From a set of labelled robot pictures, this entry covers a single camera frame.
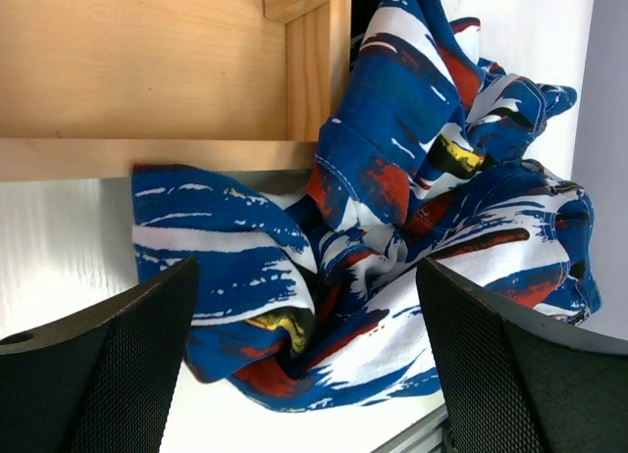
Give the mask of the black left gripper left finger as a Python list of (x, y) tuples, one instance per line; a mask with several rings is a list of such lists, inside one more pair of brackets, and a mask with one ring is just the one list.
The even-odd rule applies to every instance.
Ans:
[(4, 452), (157, 452), (200, 269), (143, 283), (1, 341)]

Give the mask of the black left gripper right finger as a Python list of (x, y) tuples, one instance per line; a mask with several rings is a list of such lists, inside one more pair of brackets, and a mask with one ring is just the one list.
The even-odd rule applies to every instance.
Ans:
[(497, 295), (432, 259), (420, 305), (453, 452), (624, 452), (627, 343)]

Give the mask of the wooden clothes rack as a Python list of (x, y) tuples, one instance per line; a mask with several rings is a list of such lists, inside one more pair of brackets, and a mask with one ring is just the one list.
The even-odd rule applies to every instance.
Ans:
[(1, 177), (308, 168), (351, 0), (1, 0)]

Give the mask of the blue patterned trousers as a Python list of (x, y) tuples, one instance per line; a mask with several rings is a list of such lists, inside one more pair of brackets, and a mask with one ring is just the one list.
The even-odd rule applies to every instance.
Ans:
[(576, 91), (507, 73), (441, 0), (356, 0), (352, 71), (304, 193), (137, 166), (140, 280), (200, 267), (184, 359), (278, 412), (438, 391), (413, 270), (429, 257), (578, 325), (602, 299), (584, 189), (526, 159)]

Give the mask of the aluminium mounting rail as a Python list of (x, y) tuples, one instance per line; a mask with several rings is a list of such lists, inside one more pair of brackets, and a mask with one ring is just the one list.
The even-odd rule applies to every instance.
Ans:
[(448, 419), (445, 405), (373, 450), (373, 453), (447, 452)]

